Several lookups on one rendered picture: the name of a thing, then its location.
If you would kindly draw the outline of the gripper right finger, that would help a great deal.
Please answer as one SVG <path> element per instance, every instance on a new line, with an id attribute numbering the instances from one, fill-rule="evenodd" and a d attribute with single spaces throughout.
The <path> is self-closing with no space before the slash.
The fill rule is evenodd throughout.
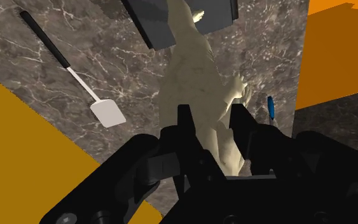
<path id="1" fill-rule="evenodd" d="M 337 215 L 342 224 L 358 224 L 358 151 L 315 131 L 296 137 L 258 123 L 242 104 L 233 104 L 229 127 L 254 176 L 309 179 L 326 200 L 320 214 Z"/>

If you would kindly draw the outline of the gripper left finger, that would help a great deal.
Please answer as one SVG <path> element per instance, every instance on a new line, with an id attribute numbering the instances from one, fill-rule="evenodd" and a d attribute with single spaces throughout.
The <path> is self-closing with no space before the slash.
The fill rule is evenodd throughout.
<path id="1" fill-rule="evenodd" d="M 216 224 L 224 214 L 212 185 L 226 178 L 195 135 L 188 105 L 160 137 L 137 134 L 51 208 L 39 224 L 128 224 L 160 181 L 176 180 L 179 201 L 162 224 Z"/>

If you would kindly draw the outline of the blue pen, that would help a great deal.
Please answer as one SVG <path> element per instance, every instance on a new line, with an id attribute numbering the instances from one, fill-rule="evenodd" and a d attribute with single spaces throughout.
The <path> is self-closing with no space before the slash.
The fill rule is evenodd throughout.
<path id="1" fill-rule="evenodd" d="M 268 105 L 268 114 L 269 114 L 269 124 L 274 125 L 275 106 L 272 96 L 267 97 L 267 105 Z"/>

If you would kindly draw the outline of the cream stone figure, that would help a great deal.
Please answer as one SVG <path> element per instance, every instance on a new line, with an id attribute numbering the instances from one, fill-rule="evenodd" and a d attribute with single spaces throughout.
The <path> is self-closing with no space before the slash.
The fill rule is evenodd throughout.
<path id="1" fill-rule="evenodd" d="M 231 105 L 248 105 L 251 88 L 238 72 L 227 84 L 222 83 L 210 44 L 195 25 L 204 12 L 191 12 L 185 0 L 166 2 L 176 45 L 160 83 L 159 125 L 175 125 L 178 105 L 189 105 L 202 147 L 210 151 L 225 175 L 238 176 L 245 160 L 229 128 Z"/>

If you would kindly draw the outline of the dark grey robot stand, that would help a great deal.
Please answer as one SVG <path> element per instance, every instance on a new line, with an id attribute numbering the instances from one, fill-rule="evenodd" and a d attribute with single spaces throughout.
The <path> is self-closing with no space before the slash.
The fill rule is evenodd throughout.
<path id="1" fill-rule="evenodd" d="M 185 0 L 191 11 L 205 15 L 195 24 L 205 35 L 229 27 L 238 19 L 238 0 Z M 148 48 L 156 51 L 175 45 L 168 25 L 166 0 L 121 0 Z"/>

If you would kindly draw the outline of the black handled white spatula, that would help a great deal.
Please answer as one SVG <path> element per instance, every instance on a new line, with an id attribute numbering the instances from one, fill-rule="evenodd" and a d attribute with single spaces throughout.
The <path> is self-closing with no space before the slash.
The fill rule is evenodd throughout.
<path id="1" fill-rule="evenodd" d="M 42 30 L 39 24 L 33 19 L 28 11 L 22 10 L 19 15 L 22 20 L 29 26 L 33 33 L 45 45 L 48 51 L 55 57 L 60 65 L 67 70 L 74 79 L 90 94 L 94 99 L 90 109 L 98 121 L 105 127 L 110 128 L 126 122 L 126 118 L 119 109 L 117 103 L 112 99 L 101 99 L 97 94 L 83 81 L 82 78 L 71 68 L 68 60 L 63 56 L 60 50 L 54 45 L 47 34 Z"/>

